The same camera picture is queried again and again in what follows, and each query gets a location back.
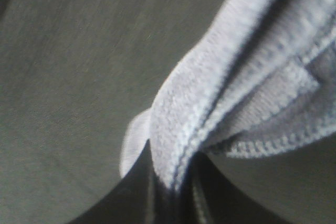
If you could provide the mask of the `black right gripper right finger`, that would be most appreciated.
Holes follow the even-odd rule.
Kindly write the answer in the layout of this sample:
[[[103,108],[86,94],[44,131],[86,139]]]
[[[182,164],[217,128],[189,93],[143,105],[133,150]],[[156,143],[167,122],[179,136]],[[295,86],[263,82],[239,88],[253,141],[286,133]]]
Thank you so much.
[[[184,223],[288,223],[240,191],[203,153],[193,157],[186,182]]]

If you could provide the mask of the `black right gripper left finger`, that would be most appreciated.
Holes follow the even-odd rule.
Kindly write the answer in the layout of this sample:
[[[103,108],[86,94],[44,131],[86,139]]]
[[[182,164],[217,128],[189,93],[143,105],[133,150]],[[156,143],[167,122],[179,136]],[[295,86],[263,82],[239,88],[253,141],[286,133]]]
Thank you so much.
[[[153,170],[149,141],[115,188],[70,223],[175,223],[170,194]]]

